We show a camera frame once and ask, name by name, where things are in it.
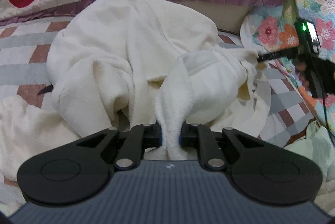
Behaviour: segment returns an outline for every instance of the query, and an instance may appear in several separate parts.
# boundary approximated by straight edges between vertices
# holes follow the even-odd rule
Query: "white fleece blanket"
[[[263,128],[270,86],[257,54],[218,46],[215,24],[163,0],[97,0],[56,36],[47,60],[54,113],[19,96],[0,103],[0,172],[16,180],[29,157],[110,126],[119,111],[130,127],[162,125],[163,146],[150,159],[194,157],[181,149],[182,122]]]

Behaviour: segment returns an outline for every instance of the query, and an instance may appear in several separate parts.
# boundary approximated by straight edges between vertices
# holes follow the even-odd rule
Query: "black mount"
[[[158,123],[122,133],[109,128],[32,157],[21,165],[17,181],[32,203],[80,203],[100,193],[115,172],[137,168],[145,149],[161,143]],[[219,133],[184,123],[180,146],[196,149],[203,169],[223,172],[237,191],[260,203],[288,206],[312,201],[322,183],[314,162],[233,128]]]

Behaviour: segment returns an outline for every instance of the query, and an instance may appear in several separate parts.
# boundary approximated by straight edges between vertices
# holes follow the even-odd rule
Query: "round black pad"
[[[319,167],[309,159],[276,148],[246,150],[233,165],[232,180],[248,196],[273,205],[312,200],[322,184]]]
[[[99,192],[110,178],[108,165],[90,148],[39,154],[23,163],[17,181],[23,194],[44,205],[78,203]]]

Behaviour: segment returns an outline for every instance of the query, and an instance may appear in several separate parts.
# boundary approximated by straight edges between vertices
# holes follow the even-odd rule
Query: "screw head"
[[[224,165],[224,160],[213,158],[208,161],[208,164],[212,167],[222,167]]]
[[[119,167],[130,167],[133,164],[133,161],[130,159],[120,159],[116,161],[116,165]]]

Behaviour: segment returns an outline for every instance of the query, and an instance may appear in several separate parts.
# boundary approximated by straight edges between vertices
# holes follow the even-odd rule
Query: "checkered fabric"
[[[241,47],[239,36],[219,32],[222,47]],[[259,139],[285,147],[306,135],[308,124],[315,118],[286,77],[273,65],[262,70],[271,86],[270,113]]]
[[[0,100],[18,94],[31,105],[51,108],[50,94],[37,94],[50,84],[46,70],[50,45],[70,20],[39,19],[0,30]],[[241,47],[238,36],[223,32],[219,36],[221,47]],[[313,115],[278,69],[267,66],[263,73],[271,85],[272,98],[270,115],[258,138],[283,147],[305,135]],[[0,203],[9,197],[22,202],[18,191],[16,182],[0,174]]]

